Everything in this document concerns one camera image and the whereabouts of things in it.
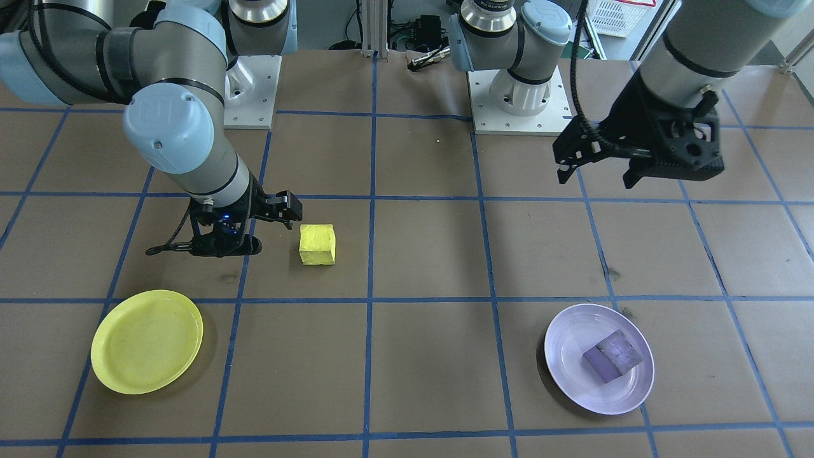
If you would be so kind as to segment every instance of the yellow cube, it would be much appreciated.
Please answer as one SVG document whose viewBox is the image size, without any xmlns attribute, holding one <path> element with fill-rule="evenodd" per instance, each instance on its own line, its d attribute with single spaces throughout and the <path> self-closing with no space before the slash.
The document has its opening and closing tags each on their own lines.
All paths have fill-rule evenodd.
<svg viewBox="0 0 814 458">
<path fill-rule="evenodd" d="M 334 225 L 300 224 L 300 258 L 306 266 L 333 266 L 336 263 Z"/>
</svg>

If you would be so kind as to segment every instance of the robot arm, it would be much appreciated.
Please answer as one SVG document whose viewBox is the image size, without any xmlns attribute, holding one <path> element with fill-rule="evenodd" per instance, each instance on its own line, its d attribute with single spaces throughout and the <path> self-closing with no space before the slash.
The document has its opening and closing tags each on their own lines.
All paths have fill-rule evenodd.
<svg viewBox="0 0 814 458">
<path fill-rule="evenodd" d="M 627 188 L 642 177 L 720 174 L 718 93 L 810 1 L 685 0 L 604 121 L 587 121 L 574 97 L 577 116 L 554 142 L 560 183 L 609 156 L 630 159 Z"/>
<path fill-rule="evenodd" d="M 464 0 L 449 19 L 449 47 L 458 70 L 500 69 L 489 87 L 496 106 L 515 116 L 545 110 L 549 80 L 573 25 L 568 13 L 548 0 Z"/>
<path fill-rule="evenodd" d="M 233 31 L 256 28 L 278 36 L 281 29 L 282 42 L 290 42 L 288 15 L 294 8 L 287 0 L 231 4 L 254 8 L 246 15 L 252 25 L 238 22 Z M 234 5 L 230 12 L 237 19 Z M 32 103 L 128 104 L 124 124 L 130 141 L 190 195 L 192 241 L 167 243 L 149 254 L 259 253 L 260 241 L 247 233 L 249 219 L 291 229 L 291 221 L 302 220 L 302 204 L 290 192 L 265 194 L 224 136 L 227 41 L 236 48 L 241 38 L 227 37 L 209 12 L 184 2 L 164 8 L 152 29 L 110 30 L 110 9 L 109 2 L 37 0 L 32 33 L 0 36 L 0 77 Z M 223 15 L 229 18 L 230 12 Z M 282 49 L 282 42 L 272 47 Z M 212 230 L 204 234 L 201 226 Z"/>
</svg>

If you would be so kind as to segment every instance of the grid square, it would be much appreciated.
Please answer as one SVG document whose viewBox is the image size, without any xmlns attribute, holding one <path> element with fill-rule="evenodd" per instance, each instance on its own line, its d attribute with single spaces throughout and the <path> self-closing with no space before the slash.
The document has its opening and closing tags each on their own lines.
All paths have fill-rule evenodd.
<svg viewBox="0 0 814 458">
<path fill-rule="evenodd" d="M 538 358 L 551 320 L 573 302 L 503 302 L 501 335 L 509 381 L 514 427 L 517 429 L 606 428 L 643 426 L 640 410 L 619 416 L 591 413 L 571 401 Z"/>
<path fill-rule="evenodd" d="M 57 447 L 4 447 L 3 458 L 54 458 Z"/>
<path fill-rule="evenodd" d="M 64 458 L 96 458 L 97 456 L 115 456 L 116 458 L 154 458 L 156 456 L 206 458 L 209 456 L 209 445 L 90 445 L 65 447 L 63 456 Z"/>
<path fill-rule="evenodd" d="M 505 429 L 488 303 L 377 303 L 370 430 Z"/>
<path fill-rule="evenodd" d="M 633 189 L 625 189 L 622 175 L 628 161 L 611 157 L 580 167 L 589 197 L 602 199 L 683 199 L 678 182 L 672 179 L 644 177 Z"/>
<path fill-rule="evenodd" d="M 303 200 L 303 224 L 333 224 L 336 265 L 304 266 L 300 231 L 258 222 L 263 252 L 253 256 L 244 297 L 367 297 L 370 202 Z"/>
<path fill-rule="evenodd" d="M 379 83 L 376 111 L 415 115 L 471 116 L 466 73 L 442 60 L 426 72 L 407 69 L 422 53 L 389 51 L 378 62 Z"/>
<path fill-rule="evenodd" d="M 359 458 L 361 442 L 222 443 L 217 446 L 217 458 L 257 458 L 258 456 Z"/>
<path fill-rule="evenodd" d="M 714 456 L 715 458 L 786 458 L 776 429 L 681 431 L 656 433 L 660 458 Z"/>
<path fill-rule="evenodd" d="M 478 203 L 377 201 L 374 295 L 488 296 Z"/>
<path fill-rule="evenodd" d="M 90 371 L 71 438 L 197 437 L 212 434 L 234 305 L 198 304 L 203 344 L 177 380 L 152 393 L 119 394 Z"/>
<path fill-rule="evenodd" d="M 62 113 L 0 112 L 0 191 L 24 191 L 48 148 Z M 37 126 L 37 134 L 32 133 Z"/>
<path fill-rule="evenodd" d="M 125 137 L 119 113 L 72 113 L 34 191 L 141 192 L 150 169 Z"/>
<path fill-rule="evenodd" d="M 517 438 L 519 458 L 602 456 L 603 458 L 652 458 L 646 434 L 579 434 Z"/>
<path fill-rule="evenodd" d="M 727 292 L 814 295 L 814 263 L 780 205 L 695 205 Z"/>
<path fill-rule="evenodd" d="M 0 257 L 0 294 L 106 297 L 137 203 L 128 197 L 29 197 Z"/>
<path fill-rule="evenodd" d="M 4 231 L 14 216 L 20 199 L 21 197 L 19 196 L 0 196 L 0 227 L 2 227 Z"/>
<path fill-rule="evenodd" d="M 244 304 L 221 433 L 361 433 L 365 317 L 365 304 Z"/>
<path fill-rule="evenodd" d="M 792 205 L 791 215 L 800 227 L 809 247 L 814 247 L 814 205 Z"/>
<path fill-rule="evenodd" d="M 814 200 L 812 134 L 814 131 L 810 130 L 749 130 L 766 168 L 786 200 Z"/>
<path fill-rule="evenodd" d="M 814 302 L 735 302 L 752 356 L 780 421 L 814 420 Z"/>
<path fill-rule="evenodd" d="M 487 202 L 495 289 L 501 297 L 606 296 L 581 202 Z"/>
<path fill-rule="evenodd" d="M 686 205 L 591 207 L 616 294 L 720 295 Z"/>
<path fill-rule="evenodd" d="M 438 438 L 373 441 L 370 458 L 510 458 L 509 438 Z"/>
<path fill-rule="evenodd" d="M 723 302 L 627 302 L 621 310 L 647 338 L 656 382 L 654 425 L 772 421 Z"/>
<path fill-rule="evenodd" d="M 814 429 L 786 429 L 794 456 L 814 456 Z"/>
<path fill-rule="evenodd" d="M 138 215 L 136 229 L 122 265 L 115 297 L 130 297 L 150 289 L 170 289 L 188 297 L 237 297 L 243 269 L 242 256 L 202 258 L 188 253 L 159 253 L 144 250 L 161 245 L 181 221 L 188 199 L 148 197 Z M 189 222 L 176 242 L 192 239 Z"/>
<path fill-rule="evenodd" d="M 370 118 L 278 114 L 267 183 L 276 192 L 370 194 Z"/>
<path fill-rule="evenodd" d="M 403 118 L 376 123 L 378 195 L 478 195 L 471 123 Z"/>
<path fill-rule="evenodd" d="M 747 126 L 814 126 L 814 107 L 800 83 L 773 65 L 744 67 L 726 94 Z"/>
<path fill-rule="evenodd" d="M 568 94 L 568 100 L 571 101 L 571 79 L 569 78 L 571 60 L 560 59 L 558 66 L 560 74 L 562 74 L 562 85 Z M 578 60 L 576 84 L 585 116 L 591 121 L 605 119 L 619 93 L 632 76 L 633 70 L 630 68 L 630 63 L 625 60 Z"/>
<path fill-rule="evenodd" d="M 721 129 L 726 170 L 707 181 L 685 181 L 690 199 L 777 200 L 777 194 L 741 129 Z"/>
<path fill-rule="evenodd" d="M 101 311 L 0 304 L 0 439 L 62 437 Z"/>
<path fill-rule="evenodd" d="M 282 57 L 277 110 L 370 112 L 373 61 L 359 50 L 299 50 Z"/>
<path fill-rule="evenodd" d="M 559 183 L 552 143 L 553 137 L 478 135 L 484 196 L 582 197 L 578 180 Z"/>
<path fill-rule="evenodd" d="M 255 178 L 259 178 L 260 166 L 263 164 L 265 154 L 265 140 L 269 132 L 267 130 L 224 130 L 224 134 Z M 184 190 L 167 174 L 156 170 L 150 181 L 150 192 L 184 192 Z"/>
</svg>

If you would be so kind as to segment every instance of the floor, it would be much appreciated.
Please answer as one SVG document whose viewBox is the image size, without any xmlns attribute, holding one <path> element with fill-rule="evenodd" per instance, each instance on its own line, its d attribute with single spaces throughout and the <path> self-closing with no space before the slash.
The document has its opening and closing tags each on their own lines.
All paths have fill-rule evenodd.
<svg viewBox="0 0 814 458">
<path fill-rule="evenodd" d="M 271 132 L 228 132 L 266 191 L 334 225 L 335 266 L 302 266 L 298 231 L 266 223 L 255 257 L 145 256 L 186 198 L 119 107 L 2 89 L 0 456 L 814 456 L 814 108 L 796 80 L 734 78 L 721 176 L 626 191 L 624 161 L 561 186 L 552 139 L 474 136 L 464 75 L 408 58 L 287 56 Z M 631 74 L 580 61 L 588 116 Z M 193 298 L 201 352 L 161 390 L 113 393 L 94 331 L 154 288 Z M 581 302 L 648 338 L 640 409 L 590 415 L 538 368 Z"/>
</svg>

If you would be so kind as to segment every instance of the purple block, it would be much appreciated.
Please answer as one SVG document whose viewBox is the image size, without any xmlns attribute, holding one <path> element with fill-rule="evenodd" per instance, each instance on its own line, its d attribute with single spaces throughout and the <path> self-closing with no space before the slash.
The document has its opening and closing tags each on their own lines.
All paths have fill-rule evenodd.
<svg viewBox="0 0 814 458">
<path fill-rule="evenodd" d="M 643 360 L 619 329 L 585 351 L 582 357 L 605 383 L 630 372 Z"/>
</svg>

